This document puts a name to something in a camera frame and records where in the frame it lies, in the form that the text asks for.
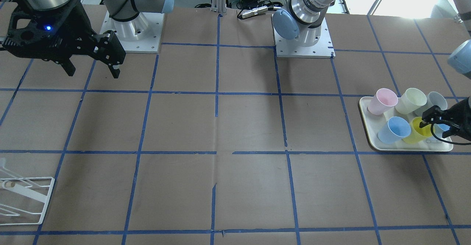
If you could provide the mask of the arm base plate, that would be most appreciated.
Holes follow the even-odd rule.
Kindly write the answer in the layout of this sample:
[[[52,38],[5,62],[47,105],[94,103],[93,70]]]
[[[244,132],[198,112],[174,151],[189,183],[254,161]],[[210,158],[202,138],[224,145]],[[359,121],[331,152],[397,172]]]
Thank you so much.
[[[161,13],[140,13],[134,20],[118,22],[106,12],[100,33],[114,31],[126,53],[158,54],[165,17]]]
[[[326,19],[316,28],[307,28],[295,39],[285,39],[273,30],[276,55],[284,58],[331,58],[335,57],[331,35]]]

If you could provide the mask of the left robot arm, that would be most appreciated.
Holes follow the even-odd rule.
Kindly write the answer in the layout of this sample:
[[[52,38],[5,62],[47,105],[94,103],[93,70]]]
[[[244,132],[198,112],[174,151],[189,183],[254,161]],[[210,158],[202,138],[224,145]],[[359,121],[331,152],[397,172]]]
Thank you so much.
[[[289,0],[272,17],[274,32],[287,40],[297,39],[309,29],[316,29],[324,20],[328,6],[334,0]],[[470,0],[453,0],[461,20],[470,29]],[[470,98],[449,109],[433,105],[419,114],[419,127],[428,128],[438,141],[459,136],[470,141]]]

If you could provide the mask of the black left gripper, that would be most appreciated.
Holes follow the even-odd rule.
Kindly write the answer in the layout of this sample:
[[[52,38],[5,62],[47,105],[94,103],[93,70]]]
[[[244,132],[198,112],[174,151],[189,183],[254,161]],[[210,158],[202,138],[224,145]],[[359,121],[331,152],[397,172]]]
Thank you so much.
[[[435,139],[459,136],[471,141],[470,98],[466,98],[449,109],[432,106],[422,113],[423,128]]]

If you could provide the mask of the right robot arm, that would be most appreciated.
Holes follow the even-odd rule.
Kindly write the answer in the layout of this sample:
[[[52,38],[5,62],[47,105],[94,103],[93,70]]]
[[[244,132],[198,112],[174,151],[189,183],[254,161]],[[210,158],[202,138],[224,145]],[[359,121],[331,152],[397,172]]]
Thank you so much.
[[[96,33],[80,0],[15,0],[10,29],[2,49],[25,58],[54,62],[69,76],[75,73],[70,58],[90,56],[108,66],[114,78],[124,62],[126,43],[142,46],[145,39],[159,46],[160,22],[173,9],[173,0],[104,0],[110,28]]]

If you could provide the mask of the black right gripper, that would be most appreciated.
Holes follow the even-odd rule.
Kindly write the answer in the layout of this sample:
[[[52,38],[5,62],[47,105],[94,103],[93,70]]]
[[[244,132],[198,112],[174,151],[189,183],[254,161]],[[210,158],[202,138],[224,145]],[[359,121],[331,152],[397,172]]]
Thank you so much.
[[[86,55],[106,64],[114,79],[120,75],[126,52],[114,31],[96,34],[80,0],[40,11],[27,0],[14,0],[2,47],[16,57],[59,62],[69,77],[76,67],[70,57]]]

